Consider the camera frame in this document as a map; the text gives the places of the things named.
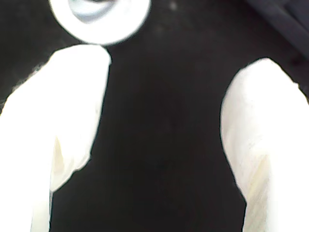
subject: dark background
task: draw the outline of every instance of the dark background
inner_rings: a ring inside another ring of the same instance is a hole
[[[92,159],[54,194],[52,232],[241,231],[245,201],[219,134],[225,90],[270,57],[307,92],[309,62],[241,0],[170,3],[153,0],[140,31],[107,47]],[[0,99],[53,51],[81,43],[47,0],[1,0],[0,30]]]

